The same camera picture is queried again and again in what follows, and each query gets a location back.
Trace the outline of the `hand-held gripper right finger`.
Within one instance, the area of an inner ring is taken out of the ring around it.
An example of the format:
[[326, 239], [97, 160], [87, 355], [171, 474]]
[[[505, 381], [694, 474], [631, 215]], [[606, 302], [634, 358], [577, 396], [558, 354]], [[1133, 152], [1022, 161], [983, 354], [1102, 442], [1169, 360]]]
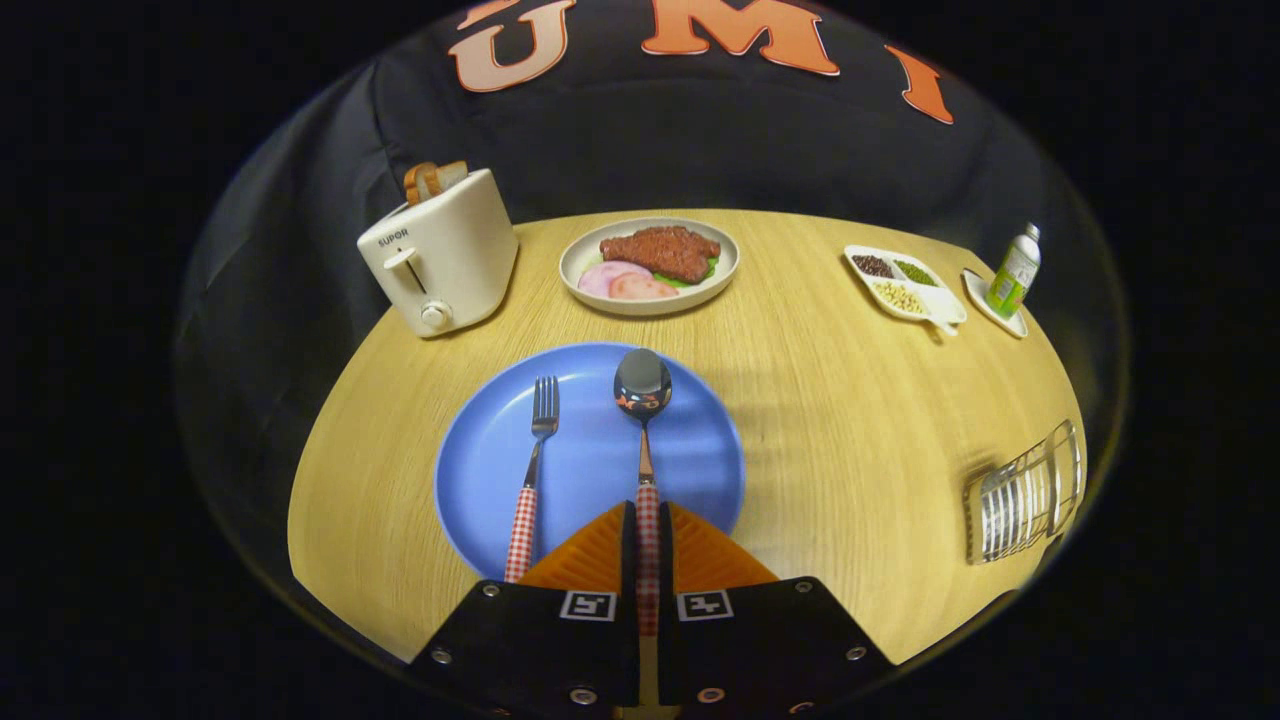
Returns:
[[814, 716], [893, 675], [819, 579], [776, 577], [673, 502], [659, 528], [662, 705], [682, 716]]

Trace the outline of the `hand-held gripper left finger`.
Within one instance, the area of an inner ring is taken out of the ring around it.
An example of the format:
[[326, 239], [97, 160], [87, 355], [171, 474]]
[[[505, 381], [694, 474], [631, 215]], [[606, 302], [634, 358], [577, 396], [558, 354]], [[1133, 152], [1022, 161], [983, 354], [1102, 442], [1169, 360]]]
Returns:
[[410, 665], [486, 716], [617, 716], [640, 701], [636, 509], [590, 521], [518, 582], [484, 579]]

